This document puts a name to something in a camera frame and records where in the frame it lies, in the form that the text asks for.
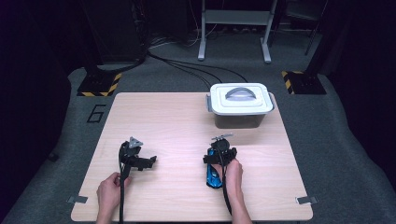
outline printed number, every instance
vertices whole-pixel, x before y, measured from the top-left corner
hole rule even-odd
[[[102,116],[104,114],[104,112],[96,112],[95,109],[98,106],[106,106],[106,105],[95,105],[95,107],[93,108],[90,117],[87,120],[87,123],[99,123],[100,120],[102,119]]]

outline white plastic container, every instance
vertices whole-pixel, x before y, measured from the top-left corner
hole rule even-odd
[[[257,128],[264,116],[274,109],[269,92],[261,83],[215,84],[206,102],[220,129]]]

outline equipment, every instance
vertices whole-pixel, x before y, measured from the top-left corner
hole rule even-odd
[[[131,168],[137,167],[138,171],[143,171],[145,168],[152,168],[152,165],[157,160],[157,156],[150,159],[139,158],[138,154],[141,146],[143,146],[142,142],[131,137],[129,142],[125,141],[120,147],[120,224],[123,223],[124,181],[129,176]]]
[[[206,184],[213,188],[219,189],[223,188],[224,200],[227,204],[228,211],[230,214],[231,206],[228,200],[227,188],[226,188],[226,166],[236,157],[236,148],[233,147],[230,149],[230,143],[225,139],[225,137],[233,136],[231,133],[224,134],[221,136],[217,136],[212,138],[212,140],[216,140],[216,142],[210,144],[212,148],[207,150],[207,155],[204,155],[204,163],[207,163],[206,170]],[[222,180],[219,179],[219,174],[213,168],[211,164],[219,164],[221,165],[222,170]]]

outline wooden table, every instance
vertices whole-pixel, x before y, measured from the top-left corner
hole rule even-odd
[[[111,107],[71,214],[75,221],[96,219],[96,190],[119,170],[120,145],[130,136],[144,143],[139,156],[157,156],[152,169],[133,168],[125,194],[126,221],[230,221],[222,190],[205,183],[203,156],[214,136],[227,138],[243,164],[243,191],[252,220],[308,220],[310,204],[277,106],[256,129],[218,129],[207,112],[205,92],[119,93]],[[119,213],[115,212],[114,220]]]

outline gray carpet floor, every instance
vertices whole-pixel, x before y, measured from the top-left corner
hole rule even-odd
[[[263,62],[262,34],[220,34],[210,38],[203,62],[197,61],[199,42],[186,47],[167,44],[150,52],[172,60],[224,67],[249,82],[264,84],[276,97],[308,195],[316,196],[314,217],[306,223],[396,223],[396,195],[382,170],[366,155],[347,127],[346,115],[332,83],[319,75],[325,95],[290,95],[281,72],[304,71],[320,35],[307,56],[308,37],[280,32],[270,48],[272,63]],[[104,65],[113,69],[125,64]],[[243,82],[233,73],[204,68],[222,82]],[[211,84],[217,81],[200,74]],[[56,162],[46,161],[3,221],[11,223],[74,223],[69,196],[78,195],[92,154],[118,92],[208,91],[205,83],[166,63],[147,57],[138,67],[122,73],[112,96],[77,96],[84,69],[69,76],[72,83],[62,136],[53,150]],[[87,123],[95,105],[104,112],[98,123]]]

